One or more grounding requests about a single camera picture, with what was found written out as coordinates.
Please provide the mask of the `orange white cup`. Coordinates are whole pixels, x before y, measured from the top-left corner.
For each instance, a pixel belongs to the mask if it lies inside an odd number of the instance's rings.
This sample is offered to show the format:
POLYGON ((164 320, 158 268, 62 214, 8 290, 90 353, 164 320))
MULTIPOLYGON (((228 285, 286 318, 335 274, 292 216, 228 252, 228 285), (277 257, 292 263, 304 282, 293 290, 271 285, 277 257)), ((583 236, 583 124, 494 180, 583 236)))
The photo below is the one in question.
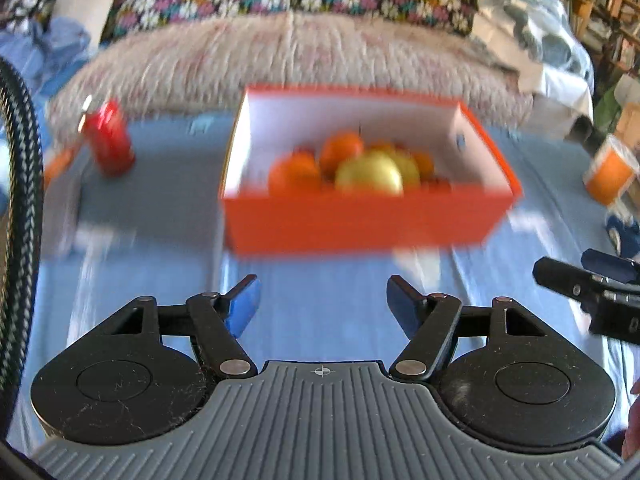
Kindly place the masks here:
POLYGON ((639 162, 630 148, 608 134, 582 176, 588 194, 599 204, 610 206, 638 176, 639 162))

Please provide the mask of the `blue tablecloth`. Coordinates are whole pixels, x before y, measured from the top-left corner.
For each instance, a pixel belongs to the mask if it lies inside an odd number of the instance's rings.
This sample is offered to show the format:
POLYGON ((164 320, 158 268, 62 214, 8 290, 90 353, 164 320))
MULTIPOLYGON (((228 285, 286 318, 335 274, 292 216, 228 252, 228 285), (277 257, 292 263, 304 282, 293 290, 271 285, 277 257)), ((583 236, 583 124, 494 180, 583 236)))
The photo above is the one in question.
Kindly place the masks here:
POLYGON ((81 201, 69 248, 41 261, 23 380, 137 296, 161 304, 231 288, 255 274, 262 301, 241 342, 268 360, 393 362, 406 336, 388 310, 387 279, 446 292, 472 306, 510 296, 610 374, 617 404, 610 430, 623 429, 639 375, 639 351, 593 336, 572 300, 537 286, 532 270, 549 256, 578 263, 584 250, 609 252, 605 212, 585 192, 586 153, 571 143, 494 130, 524 196, 478 247, 319 258, 235 258, 222 246, 217 188, 233 117, 166 117, 130 128, 137 161, 120 179, 78 162, 81 201))

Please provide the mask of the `navy blue shoe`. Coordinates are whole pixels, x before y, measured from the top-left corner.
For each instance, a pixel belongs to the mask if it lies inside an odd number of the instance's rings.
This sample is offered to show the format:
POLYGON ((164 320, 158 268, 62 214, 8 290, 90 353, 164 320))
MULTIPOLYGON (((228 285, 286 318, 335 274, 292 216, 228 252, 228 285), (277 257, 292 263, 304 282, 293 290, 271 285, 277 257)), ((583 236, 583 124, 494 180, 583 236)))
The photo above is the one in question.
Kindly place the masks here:
POLYGON ((634 217, 622 217, 609 211, 605 217, 605 231, 620 258, 639 261, 639 223, 634 217))

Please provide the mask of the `small orange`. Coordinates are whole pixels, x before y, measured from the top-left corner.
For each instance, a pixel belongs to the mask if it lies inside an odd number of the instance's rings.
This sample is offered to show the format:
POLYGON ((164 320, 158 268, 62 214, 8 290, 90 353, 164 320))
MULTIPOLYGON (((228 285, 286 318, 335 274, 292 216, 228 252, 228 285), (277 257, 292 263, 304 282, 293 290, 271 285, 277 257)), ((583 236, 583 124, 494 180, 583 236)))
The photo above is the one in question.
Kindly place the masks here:
POLYGON ((412 152, 411 157, 418 168, 422 181, 431 181, 435 177, 435 163, 433 157, 427 152, 412 152))

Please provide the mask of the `large orange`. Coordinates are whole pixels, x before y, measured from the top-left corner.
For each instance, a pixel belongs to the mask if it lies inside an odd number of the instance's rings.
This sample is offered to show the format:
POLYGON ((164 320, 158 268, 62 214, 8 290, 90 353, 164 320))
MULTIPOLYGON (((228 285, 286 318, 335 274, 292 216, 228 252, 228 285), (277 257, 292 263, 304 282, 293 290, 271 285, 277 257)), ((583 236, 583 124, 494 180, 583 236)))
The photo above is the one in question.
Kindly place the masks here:
POLYGON ((322 184, 320 168, 309 152, 294 152, 278 159, 268 174, 271 195, 318 192, 322 184))

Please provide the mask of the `yellow green pear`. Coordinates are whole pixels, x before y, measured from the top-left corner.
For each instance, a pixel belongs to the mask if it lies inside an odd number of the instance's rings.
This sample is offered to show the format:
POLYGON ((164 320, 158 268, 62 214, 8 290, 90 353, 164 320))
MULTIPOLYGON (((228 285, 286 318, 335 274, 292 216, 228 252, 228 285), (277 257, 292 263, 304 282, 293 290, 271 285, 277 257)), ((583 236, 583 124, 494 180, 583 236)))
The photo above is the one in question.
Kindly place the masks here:
POLYGON ((363 154, 343 162, 335 173, 334 186, 342 192, 378 192, 401 195, 401 173, 390 157, 383 153, 363 154))

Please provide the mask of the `grey patterned blanket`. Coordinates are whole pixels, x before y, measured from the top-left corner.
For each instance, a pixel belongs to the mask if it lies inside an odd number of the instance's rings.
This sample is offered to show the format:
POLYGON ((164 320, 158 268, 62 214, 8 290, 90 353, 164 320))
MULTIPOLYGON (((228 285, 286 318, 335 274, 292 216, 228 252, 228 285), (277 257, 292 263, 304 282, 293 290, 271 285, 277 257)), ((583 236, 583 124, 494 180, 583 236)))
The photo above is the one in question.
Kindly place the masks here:
POLYGON ((593 65, 560 0, 477 0, 471 38, 534 98, 524 131, 563 139, 592 117, 593 65))

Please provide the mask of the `orange cardboard box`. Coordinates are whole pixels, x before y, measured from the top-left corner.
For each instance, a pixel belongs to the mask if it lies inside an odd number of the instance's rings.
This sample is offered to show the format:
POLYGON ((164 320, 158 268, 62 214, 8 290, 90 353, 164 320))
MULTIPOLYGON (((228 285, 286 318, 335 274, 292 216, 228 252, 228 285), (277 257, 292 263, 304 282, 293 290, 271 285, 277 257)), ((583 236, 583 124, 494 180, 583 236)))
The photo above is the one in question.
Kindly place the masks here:
POLYGON ((462 101, 318 86, 245 89, 218 192, 224 237, 238 256, 480 244, 521 195, 514 170, 462 101), (296 148, 321 148, 340 130, 426 151, 438 183, 401 196, 269 194, 274 162, 296 148))

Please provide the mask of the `wooden bookshelf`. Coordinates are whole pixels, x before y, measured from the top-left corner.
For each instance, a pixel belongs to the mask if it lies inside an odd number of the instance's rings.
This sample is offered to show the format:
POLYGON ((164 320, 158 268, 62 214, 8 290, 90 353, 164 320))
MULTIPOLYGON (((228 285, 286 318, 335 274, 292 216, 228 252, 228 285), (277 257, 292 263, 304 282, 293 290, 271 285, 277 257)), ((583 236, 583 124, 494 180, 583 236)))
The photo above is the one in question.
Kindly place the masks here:
POLYGON ((561 0, 570 31, 591 56, 596 83, 639 73, 639 0, 561 0))

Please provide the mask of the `red soda can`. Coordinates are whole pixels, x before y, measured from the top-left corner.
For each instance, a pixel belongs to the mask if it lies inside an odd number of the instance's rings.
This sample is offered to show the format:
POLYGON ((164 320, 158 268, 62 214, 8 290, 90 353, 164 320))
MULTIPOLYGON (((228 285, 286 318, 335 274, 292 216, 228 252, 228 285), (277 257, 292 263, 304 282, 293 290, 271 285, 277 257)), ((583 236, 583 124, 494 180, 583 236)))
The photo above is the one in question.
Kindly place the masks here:
POLYGON ((128 122, 116 101, 99 103, 91 94, 86 96, 81 105, 78 132, 105 177, 121 177, 134 166, 136 156, 128 122))

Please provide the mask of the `white pillow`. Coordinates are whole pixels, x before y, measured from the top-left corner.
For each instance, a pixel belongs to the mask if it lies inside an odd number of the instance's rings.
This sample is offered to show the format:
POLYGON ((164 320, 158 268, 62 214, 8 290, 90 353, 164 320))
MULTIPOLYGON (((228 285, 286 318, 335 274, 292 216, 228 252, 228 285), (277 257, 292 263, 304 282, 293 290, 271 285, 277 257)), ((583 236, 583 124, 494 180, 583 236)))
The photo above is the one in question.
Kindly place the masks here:
POLYGON ((88 50, 96 52, 114 0, 56 0, 54 18, 68 18, 79 24, 89 36, 88 50))

